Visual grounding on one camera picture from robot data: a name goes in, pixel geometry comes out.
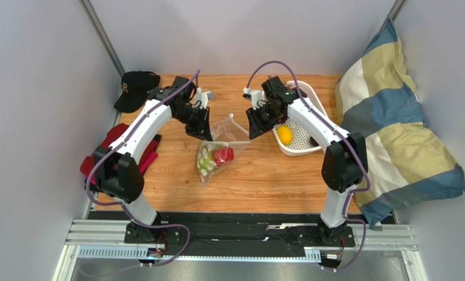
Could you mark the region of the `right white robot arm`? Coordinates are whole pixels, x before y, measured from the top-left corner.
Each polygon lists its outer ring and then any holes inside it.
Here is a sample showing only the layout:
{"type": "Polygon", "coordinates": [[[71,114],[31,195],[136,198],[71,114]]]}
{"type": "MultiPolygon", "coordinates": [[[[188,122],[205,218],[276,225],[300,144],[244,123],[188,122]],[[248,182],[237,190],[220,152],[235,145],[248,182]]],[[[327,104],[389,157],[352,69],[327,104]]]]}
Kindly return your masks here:
{"type": "Polygon", "coordinates": [[[294,121],[309,133],[324,152],[321,174],[328,187],[322,222],[337,228],[346,221],[351,194],[367,176],[365,139],[360,133],[349,133],[320,112],[298,82],[289,88],[279,77],[265,81],[261,90],[245,87],[243,97],[252,107],[246,111],[249,138],[271,131],[281,121],[294,121]]]}

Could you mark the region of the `clear polka-dot zip bag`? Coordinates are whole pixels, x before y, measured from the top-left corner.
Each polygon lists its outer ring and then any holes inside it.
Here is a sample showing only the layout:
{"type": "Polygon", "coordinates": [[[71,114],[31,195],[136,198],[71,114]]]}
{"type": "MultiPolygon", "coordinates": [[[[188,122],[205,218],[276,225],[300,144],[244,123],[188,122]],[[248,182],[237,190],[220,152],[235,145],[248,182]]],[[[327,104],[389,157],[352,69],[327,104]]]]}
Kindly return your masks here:
{"type": "Polygon", "coordinates": [[[251,144],[249,131],[240,126],[233,113],[211,125],[212,140],[201,142],[196,167],[205,187],[211,178],[230,165],[251,144]]]}

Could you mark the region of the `red bell pepper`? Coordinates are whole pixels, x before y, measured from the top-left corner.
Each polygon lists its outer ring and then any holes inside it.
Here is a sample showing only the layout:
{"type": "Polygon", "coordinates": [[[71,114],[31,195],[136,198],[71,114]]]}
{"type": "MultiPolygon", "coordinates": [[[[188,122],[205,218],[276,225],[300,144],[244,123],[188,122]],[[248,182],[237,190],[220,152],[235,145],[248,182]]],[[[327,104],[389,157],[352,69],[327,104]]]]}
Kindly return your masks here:
{"type": "Polygon", "coordinates": [[[217,166],[223,166],[234,160],[234,150],[228,146],[220,147],[212,151],[213,161],[217,166]]]}

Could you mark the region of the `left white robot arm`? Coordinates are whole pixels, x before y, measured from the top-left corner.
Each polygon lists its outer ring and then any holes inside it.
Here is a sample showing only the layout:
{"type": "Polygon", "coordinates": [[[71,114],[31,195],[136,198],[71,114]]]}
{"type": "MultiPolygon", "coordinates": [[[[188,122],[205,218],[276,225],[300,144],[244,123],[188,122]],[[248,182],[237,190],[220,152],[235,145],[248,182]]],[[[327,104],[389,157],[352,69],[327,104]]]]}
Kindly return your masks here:
{"type": "Polygon", "coordinates": [[[212,140],[207,103],[213,92],[201,90],[198,76],[177,76],[171,86],[150,90],[141,113],[128,129],[108,147],[94,151],[95,165],[85,183],[89,197],[91,180],[95,179],[97,192],[113,198],[111,204],[121,206],[133,222],[156,226],[158,212],[143,194],[144,175],[139,163],[156,134],[171,119],[183,123],[188,136],[212,140]]]}

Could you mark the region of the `yellow lemon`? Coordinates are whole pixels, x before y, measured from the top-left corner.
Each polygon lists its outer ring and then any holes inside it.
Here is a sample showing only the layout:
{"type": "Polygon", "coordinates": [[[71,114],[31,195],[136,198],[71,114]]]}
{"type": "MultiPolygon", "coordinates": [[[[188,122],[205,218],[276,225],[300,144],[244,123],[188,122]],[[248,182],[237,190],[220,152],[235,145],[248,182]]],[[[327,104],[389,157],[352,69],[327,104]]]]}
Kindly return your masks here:
{"type": "Polygon", "coordinates": [[[288,146],[294,139],[294,134],[289,126],[281,125],[277,128],[276,133],[280,142],[284,146],[288,146]]]}

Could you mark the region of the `green apple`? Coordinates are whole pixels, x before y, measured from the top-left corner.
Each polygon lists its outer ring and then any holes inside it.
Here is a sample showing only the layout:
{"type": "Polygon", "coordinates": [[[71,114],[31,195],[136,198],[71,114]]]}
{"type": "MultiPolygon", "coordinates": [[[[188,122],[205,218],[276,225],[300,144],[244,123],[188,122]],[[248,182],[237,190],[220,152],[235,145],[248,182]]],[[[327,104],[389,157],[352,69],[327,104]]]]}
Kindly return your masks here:
{"type": "Polygon", "coordinates": [[[213,152],[223,147],[220,144],[203,143],[198,151],[197,168],[202,177],[206,177],[215,170],[218,170],[217,161],[213,158],[213,152]]]}

